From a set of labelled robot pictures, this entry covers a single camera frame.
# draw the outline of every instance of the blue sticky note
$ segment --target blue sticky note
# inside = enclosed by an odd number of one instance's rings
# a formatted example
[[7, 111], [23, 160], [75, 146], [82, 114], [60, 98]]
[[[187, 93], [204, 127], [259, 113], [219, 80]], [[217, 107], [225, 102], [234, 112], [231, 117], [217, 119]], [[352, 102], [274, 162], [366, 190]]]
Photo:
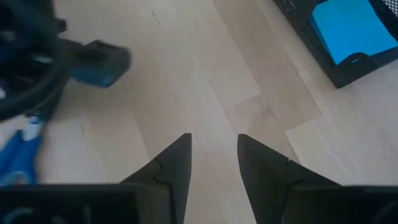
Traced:
[[398, 47], [368, 0], [323, 2], [310, 22], [335, 64], [353, 53], [374, 55]]

